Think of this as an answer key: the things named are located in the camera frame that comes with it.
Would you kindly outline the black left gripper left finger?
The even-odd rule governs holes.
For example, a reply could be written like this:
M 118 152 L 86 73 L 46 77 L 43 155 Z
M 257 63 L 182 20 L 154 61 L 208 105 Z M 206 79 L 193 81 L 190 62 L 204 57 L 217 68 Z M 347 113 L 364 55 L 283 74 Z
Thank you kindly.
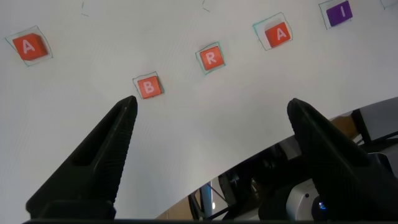
M 33 220 L 112 220 L 137 116 L 137 100 L 117 102 L 26 203 Z

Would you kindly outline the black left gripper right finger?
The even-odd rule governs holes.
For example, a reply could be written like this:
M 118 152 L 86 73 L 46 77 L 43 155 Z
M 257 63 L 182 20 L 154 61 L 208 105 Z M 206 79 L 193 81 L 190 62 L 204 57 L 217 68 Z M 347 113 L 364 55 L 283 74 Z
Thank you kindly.
M 397 219 L 397 178 L 305 101 L 287 114 L 332 220 Z

